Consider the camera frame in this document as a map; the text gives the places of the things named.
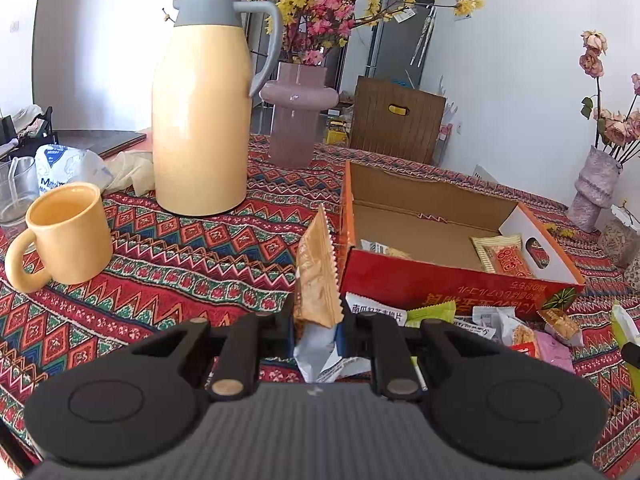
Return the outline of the tan oat crisp packet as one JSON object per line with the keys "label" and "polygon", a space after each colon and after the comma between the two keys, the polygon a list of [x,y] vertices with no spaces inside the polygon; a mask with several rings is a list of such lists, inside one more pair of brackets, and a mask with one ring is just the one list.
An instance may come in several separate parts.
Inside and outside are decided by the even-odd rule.
{"label": "tan oat crisp packet", "polygon": [[320,205],[297,247],[294,320],[300,326],[333,328],[343,318],[335,252],[326,211]]}

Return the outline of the orange striped snack packet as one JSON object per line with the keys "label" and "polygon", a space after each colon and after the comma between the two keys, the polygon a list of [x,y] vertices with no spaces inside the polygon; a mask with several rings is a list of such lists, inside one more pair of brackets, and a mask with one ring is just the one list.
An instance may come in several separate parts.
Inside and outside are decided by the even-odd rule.
{"label": "orange striped snack packet", "polygon": [[514,278],[534,277],[523,256],[520,234],[472,237],[471,242],[486,272]]}

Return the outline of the pink snack packet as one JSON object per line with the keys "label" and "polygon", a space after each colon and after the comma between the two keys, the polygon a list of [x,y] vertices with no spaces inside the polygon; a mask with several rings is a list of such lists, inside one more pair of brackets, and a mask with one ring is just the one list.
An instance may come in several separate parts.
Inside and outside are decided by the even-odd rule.
{"label": "pink snack packet", "polygon": [[575,373],[570,349],[551,335],[535,330],[539,359],[548,364],[562,368],[566,372]]}

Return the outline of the green snack packet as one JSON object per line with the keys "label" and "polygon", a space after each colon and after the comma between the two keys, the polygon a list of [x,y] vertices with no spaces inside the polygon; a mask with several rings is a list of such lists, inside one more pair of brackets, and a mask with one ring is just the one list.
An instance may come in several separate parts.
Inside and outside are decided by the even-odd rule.
{"label": "green snack packet", "polygon": [[419,328],[424,320],[439,320],[452,324],[456,310],[457,306],[454,300],[412,309],[407,312],[405,326]]}

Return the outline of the red cardboard snack box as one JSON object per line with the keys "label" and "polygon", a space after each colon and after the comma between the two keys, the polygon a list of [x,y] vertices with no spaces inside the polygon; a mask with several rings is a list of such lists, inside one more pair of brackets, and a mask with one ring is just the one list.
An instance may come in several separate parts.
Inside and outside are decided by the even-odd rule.
{"label": "red cardboard snack box", "polygon": [[[483,269],[473,238],[517,235],[525,276]],[[507,306],[523,320],[585,288],[573,261],[518,200],[349,162],[342,193],[341,292],[409,310],[452,300],[460,314]]]}

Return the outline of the clear seed container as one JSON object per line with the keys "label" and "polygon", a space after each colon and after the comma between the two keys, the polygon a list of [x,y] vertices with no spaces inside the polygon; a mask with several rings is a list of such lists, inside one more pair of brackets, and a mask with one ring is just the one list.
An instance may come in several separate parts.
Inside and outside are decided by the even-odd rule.
{"label": "clear seed container", "polygon": [[610,207],[612,218],[606,222],[598,245],[612,263],[626,269],[639,250],[639,218],[625,205]]}

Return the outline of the fallen yellow flowers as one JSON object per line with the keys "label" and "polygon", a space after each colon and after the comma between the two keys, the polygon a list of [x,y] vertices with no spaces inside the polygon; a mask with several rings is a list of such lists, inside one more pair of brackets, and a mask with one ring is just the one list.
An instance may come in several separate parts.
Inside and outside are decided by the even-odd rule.
{"label": "fallen yellow flowers", "polygon": [[554,237],[575,238],[578,232],[568,226],[559,226],[558,224],[546,222],[544,228]]}

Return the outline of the purple textured vase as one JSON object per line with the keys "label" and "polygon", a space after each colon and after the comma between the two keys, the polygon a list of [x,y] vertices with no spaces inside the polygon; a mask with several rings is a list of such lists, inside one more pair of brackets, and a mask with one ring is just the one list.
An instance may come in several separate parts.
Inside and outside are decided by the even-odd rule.
{"label": "purple textured vase", "polygon": [[592,232],[603,209],[612,204],[623,166],[611,155],[590,148],[574,187],[576,195],[567,209],[568,220],[585,232]]}

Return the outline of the cream cloth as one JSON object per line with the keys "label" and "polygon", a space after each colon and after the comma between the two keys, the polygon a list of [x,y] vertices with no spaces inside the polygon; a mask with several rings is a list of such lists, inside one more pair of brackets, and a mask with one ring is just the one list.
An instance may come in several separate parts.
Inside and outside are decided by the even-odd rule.
{"label": "cream cloth", "polygon": [[105,166],[113,180],[104,195],[133,188],[135,196],[154,190],[154,165],[151,152],[122,152],[107,160]]}

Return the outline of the dried pink roses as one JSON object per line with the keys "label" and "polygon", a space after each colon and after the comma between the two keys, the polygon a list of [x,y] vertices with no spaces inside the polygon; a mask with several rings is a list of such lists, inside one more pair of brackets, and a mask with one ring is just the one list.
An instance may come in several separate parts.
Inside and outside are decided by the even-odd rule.
{"label": "dried pink roses", "polygon": [[594,123],[593,147],[625,166],[639,156],[639,53],[608,58],[608,40],[603,32],[584,30],[578,64],[593,81],[594,89],[580,104],[580,114]]}

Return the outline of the brown wooden chair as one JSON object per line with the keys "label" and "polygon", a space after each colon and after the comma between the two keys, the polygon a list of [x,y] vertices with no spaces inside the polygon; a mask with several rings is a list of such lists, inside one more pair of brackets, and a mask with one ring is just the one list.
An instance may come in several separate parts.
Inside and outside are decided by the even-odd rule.
{"label": "brown wooden chair", "polygon": [[445,105],[442,96],[360,76],[349,145],[355,150],[429,164]]}

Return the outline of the yellow thermos jug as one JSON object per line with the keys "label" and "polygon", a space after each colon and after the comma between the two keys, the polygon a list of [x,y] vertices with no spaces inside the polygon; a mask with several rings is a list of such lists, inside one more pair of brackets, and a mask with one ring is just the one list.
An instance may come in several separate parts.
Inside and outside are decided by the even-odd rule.
{"label": "yellow thermos jug", "polygon": [[[279,63],[283,23],[266,0],[175,0],[152,90],[157,203],[206,217],[245,200],[254,96]],[[242,17],[266,14],[271,34],[261,70],[250,60]]]}

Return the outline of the clear glass cup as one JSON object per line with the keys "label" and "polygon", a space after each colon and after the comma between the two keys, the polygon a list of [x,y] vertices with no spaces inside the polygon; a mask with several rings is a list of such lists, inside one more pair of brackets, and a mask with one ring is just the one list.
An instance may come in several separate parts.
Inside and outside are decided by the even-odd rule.
{"label": "clear glass cup", "polygon": [[2,226],[24,220],[28,207],[39,196],[38,176],[32,156],[15,157],[1,164]]}

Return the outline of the grey refrigerator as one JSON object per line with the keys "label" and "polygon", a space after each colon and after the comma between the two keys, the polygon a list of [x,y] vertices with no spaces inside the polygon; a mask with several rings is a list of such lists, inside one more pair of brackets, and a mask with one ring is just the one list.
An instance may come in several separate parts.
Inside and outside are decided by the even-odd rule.
{"label": "grey refrigerator", "polygon": [[435,28],[435,0],[416,0],[409,9],[373,27],[366,76],[417,89]]}

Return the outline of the pink and yellow blossom branches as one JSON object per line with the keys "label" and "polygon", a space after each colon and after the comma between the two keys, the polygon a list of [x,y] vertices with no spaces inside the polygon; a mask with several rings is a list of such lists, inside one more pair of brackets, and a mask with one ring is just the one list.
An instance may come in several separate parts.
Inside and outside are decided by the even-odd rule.
{"label": "pink and yellow blossom branches", "polygon": [[345,47],[352,31],[388,22],[414,8],[418,0],[384,3],[367,0],[363,14],[356,13],[360,0],[268,0],[280,10],[283,21],[279,60],[320,66],[333,49]]}

